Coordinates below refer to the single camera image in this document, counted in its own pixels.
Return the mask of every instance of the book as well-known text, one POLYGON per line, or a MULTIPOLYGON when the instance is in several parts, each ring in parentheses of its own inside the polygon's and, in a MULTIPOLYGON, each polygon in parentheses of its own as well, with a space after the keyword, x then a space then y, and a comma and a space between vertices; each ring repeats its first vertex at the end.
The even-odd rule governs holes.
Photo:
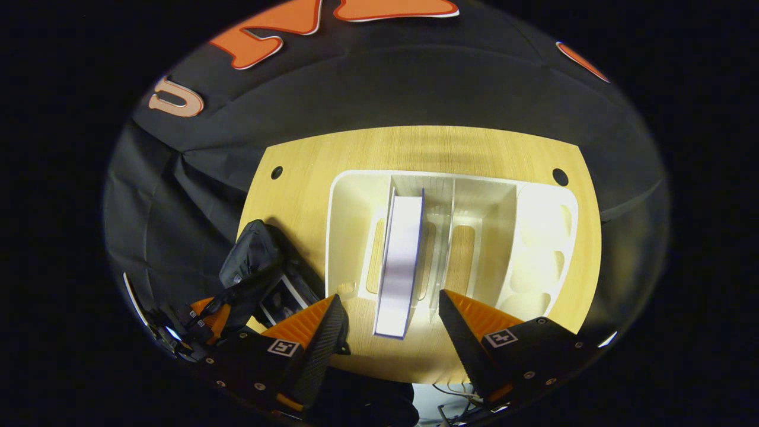
POLYGON ((421 240, 422 195, 398 196, 393 189, 385 232, 374 334, 402 340, 408 327, 421 240))

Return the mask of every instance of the wooden tabletop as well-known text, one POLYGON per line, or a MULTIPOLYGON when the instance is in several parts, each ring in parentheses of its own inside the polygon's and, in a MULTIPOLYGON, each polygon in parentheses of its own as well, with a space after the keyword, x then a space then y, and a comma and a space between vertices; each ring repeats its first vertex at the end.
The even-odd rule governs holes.
MULTIPOLYGON (((447 172, 557 185, 553 170, 569 177, 578 201, 575 249, 548 318, 577 333, 598 281, 601 256, 596 195, 577 146, 510 131, 456 126, 399 126, 304 138, 266 149, 240 219, 238 236, 255 219, 276 225, 324 278, 329 189, 345 170, 447 172), (272 171, 282 174, 272 179, 272 171)), ((376 302, 343 301, 350 319, 351 356, 332 366, 391 381, 422 384, 468 382, 439 316, 414 316, 404 340, 373 336, 376 302)), ((248 326, 265 327, 253 318, 248 326)))

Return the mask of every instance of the black bag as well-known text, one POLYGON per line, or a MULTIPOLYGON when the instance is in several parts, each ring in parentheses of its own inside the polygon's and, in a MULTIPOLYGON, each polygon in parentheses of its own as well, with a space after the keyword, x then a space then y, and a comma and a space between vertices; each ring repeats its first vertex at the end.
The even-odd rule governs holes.
MULTIPOLYGON (((272 327, 275 323, 324 299, 324 282, 298 254, 285 234, 262 220, 248 223, 229 252, 219 272, 226 289, 266 268, 254 286, 248 286, 238 304, 232 307, 227 325, 241 327, 252 315, 259 323, 272 327)), ((340 353, 349 350, 346 322, 342 331, 340 353)))

